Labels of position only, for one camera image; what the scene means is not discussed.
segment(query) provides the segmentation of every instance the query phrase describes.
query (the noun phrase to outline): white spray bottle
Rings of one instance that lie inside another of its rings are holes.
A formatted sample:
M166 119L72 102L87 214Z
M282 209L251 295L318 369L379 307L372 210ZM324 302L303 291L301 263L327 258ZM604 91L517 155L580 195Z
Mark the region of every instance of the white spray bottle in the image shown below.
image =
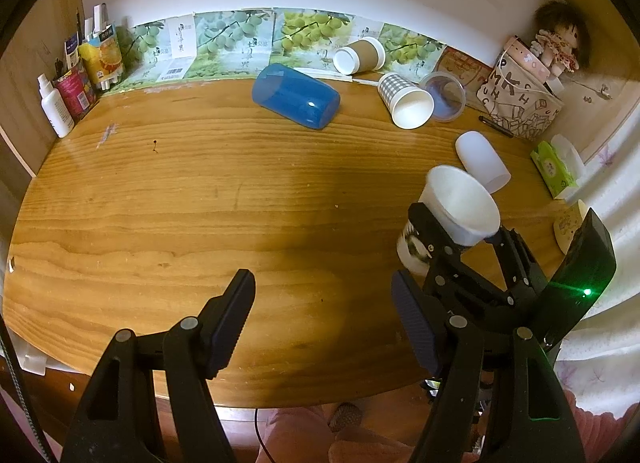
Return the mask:
M74 119L66 108L60 91L51 85L47 76L40 75L38 82L40 83L40 95L42 96L42 102L40 104L42 105L42 109L44 109L44 114L46 114L56 134L60 138L63 138L68 135L69 131L76 125Z

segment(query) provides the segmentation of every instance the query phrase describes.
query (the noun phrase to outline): canvas bag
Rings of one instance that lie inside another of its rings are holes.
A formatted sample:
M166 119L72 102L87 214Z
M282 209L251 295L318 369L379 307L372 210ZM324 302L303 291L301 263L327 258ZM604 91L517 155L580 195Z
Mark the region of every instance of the canvas bag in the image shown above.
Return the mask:
M495 123L528 140L538 138L564 106L506 53L479 88L478 98Z

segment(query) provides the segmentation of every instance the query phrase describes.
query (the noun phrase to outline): wooden cabinet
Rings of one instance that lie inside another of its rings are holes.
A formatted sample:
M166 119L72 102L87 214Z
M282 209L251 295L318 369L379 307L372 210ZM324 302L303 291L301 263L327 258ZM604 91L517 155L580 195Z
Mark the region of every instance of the wooden cabinet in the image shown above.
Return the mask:
M64 42L76 29L81 0L38 0L0 58L0 135L16 158L36 176L56 139L40 107L38 76L53 79Z
M566 1L587 19L591 65L573 74L574 82L564 82L561 98L566 106L543 137L564 135L588 160L640 101L640 46L611 0ZM610 100L598 94L603 86Z

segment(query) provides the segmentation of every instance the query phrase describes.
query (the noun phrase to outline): wooden table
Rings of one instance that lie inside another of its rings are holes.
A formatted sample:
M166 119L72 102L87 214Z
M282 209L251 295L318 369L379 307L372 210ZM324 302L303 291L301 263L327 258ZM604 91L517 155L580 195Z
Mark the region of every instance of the wooden table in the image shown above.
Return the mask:
M250 80L100 100L55 144L22 203L4 281L8 325L91 373L118 329L165 330L249 268L255 304L210 384L216 403L329 403L415 382L424 374L390 297L396 239L427 171L459 166L454 141L471 129L513 174L494 195L503 223L555 271L560 207L530 143L471 109L400 130L374 88L334 85L342 105L322 131L256 106ZM464 259L504 287L488 245ZM164 395L163 375L156 385Z

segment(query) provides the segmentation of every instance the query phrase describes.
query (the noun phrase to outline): brown paper cup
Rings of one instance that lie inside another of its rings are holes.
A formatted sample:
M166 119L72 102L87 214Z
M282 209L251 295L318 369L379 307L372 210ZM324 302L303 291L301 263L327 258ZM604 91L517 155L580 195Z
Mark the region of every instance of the brown paper cup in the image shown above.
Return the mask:
M379 40L363 37L340 48L334 55L334 66L343 75L361 71L375 71L385 63L385 49Z

